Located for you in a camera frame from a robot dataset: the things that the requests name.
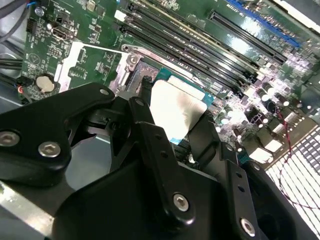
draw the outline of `black plastic bracket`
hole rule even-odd
[[[0,146],[0,179],[31,186],[58,183],[71,160],[70,142],[82,119],[95,109],[108,108],[114,98],[107,87],[89,83],[2,114],[0,132],[15,133],[18,142]],[[58,145],[58,156],[40,154],[46,142]]]
[[[193,159],[199,163],[199,170],[215,177],[221,183],[234,234],[241,239],[260,240],[260,229],[247,174],[238,166],[237,156],[232,147],[220,142],[214,124],[205,114],[189,132],[188,137]],[[246,229],[244,221],[250,223],[251,231]]]

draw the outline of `blue pcie slot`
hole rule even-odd
[[[284,39],[287,43],[294,46],[295,48],[299,48],[301,45],[298,43],[294,38],[289,37],[285,34],[283,34],[278,28],[274,27],[272,24],[264,20],[259,15],[253,13],[252,11],[245,9],[240,2],[237,2],[236,0],[226,0],[229,4],[237,8],[239,11],[246,14],[248,17],[251,17],[255,20],[257,20],[261,25],[263,25],[266,29],[277,35],[278,37]]]

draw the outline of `motherboard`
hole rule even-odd
[[[320,35],[271,0],[42,0],[31,8],[22,75],[33,100],[89,82],[137,94],[145,76],[156,82],[169,70],[213,96],[205,114],[222,141],[264,161],[305,120],[301,89],[320,69]],[[177,144],[188,149],[187,138]]]

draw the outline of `metal plate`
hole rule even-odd
[[[150,110],[155,124],[164,129],[172,143],[179,144],[207,106],[170,83],[158,80],[152,88]]]

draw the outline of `perforated metal panel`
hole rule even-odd
[[[320,239],[320,127],[291,154],[291,158],[289,153],[282,157],[267,174]]]

